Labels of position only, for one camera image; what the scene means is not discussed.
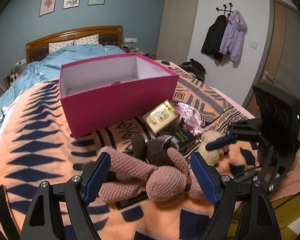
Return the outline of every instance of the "wall outlet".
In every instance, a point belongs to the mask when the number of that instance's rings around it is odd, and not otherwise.
[[[250,43],[250,47],[252,47],[252,48],[256,49],[256,48],[257,48],[257,46],[258,46],[258,43],[256,43],[255,41],[251,41],[251,43]]]
[[[22,65],[24,65],[24,64],[26,64],[26,59],[23,59],[23,60],[21,60],[21,61],[15,63],[14,67],[20,67],[20,66],[22,66]]]
[[[137,42],[137,38],[124,38],[124,43]]]

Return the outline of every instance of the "metal bolt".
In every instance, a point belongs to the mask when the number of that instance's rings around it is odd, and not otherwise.
[[[48,186],[48,182],[47,181],[44,181],[40,184],[41,187],[47,187]]]
[[[221,179],[225,182],[229,181],[230,180],[230,177],[228,175],[222,175],[221,176]]]
[[[79,181],[80,180],[80,176],[78,176],[78,175],[75,175],[75,176],[73,176],[72,177],[72,179],[71,179],[73,182],[77,182],[77,181]]]
[[[262,186],[262,183],[258,180],[255,180],[254,182],[254,185],[256,185],[257,187],[261,187]]]

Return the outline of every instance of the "open box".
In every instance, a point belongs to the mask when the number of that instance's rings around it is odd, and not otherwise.
[[[178,75],[139,54],[62,65],[60,98],[74,137],[146,114],[171,100]]]

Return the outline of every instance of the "stuffed toy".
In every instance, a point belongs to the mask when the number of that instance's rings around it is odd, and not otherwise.
[[[132,150],[127,152],[128,155],[140,159],[146,163],[155,166],[174,166],[167,154],[167,149],[173,147],[179,149],[178,144],[172,140],[172,136],[164,135],[159,136],[156,139],[147,141],[142,135],[136,134],[131,138]],[[84,165],[83,170],[86,169],[90,164],[94,162],[88,162]],[[110,181],[125,181],[131,179],[132,177],[128,174],[122,172],[108,172],[105,182]]]
[[[187,161],[177,149],[170,147],[167,150],[167,156],[174,167],[148,164],[111,147],[103,147],[100,152],[110,154],[111,172],[131,176],[131,179],[125,181],[103,183],[99,197],[105,203],[128,200],[141,192],[146,192],[149,200],[165,206],[184,194],[192,199],[205,199],[192,170],[188,169]]]
[[[168,135],[146,142],[142,135],[136,134],[131,138],[131,145],[133,157],[155,166],[173,166],[167,150],[170,147],[179,150],[178,144]]]
[[[208,143],[213,142],[221,137],[223,137],[223,135],[216,131],[207,131],[201,135],[202,143],[198,147],[198,152],[200,152],[201,156],[208,165],[215,166],[218,163],[220,156],[229,150],[228,145],[213,151],[206,150],[206,145]]]

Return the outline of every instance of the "cable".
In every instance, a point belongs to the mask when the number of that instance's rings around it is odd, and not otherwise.
[[[300,191],[298,193],[295,193],[293,196],[291,196],[290,198],[288,198],[287,200],[283,201],[280,205],[276,206],[275,208],[273,208],[273,210],[276,210],[280,207],[282,207],[285,203],[289,202],[290,200],[294,199],[296,196],[300,195]]]
[[[241,172],[241,173],[239,173],[238,175],[236,175],[236,176],[233,178],[233,180],[236,180],[237,178],[239,178],[240,176],[244,175],[244,174],[247,173],[248,171],[253,171],[253,170],[258,169],[258,168],[262,168],[262,166],[256,166],[256,167],[247,169],[246,171]]]

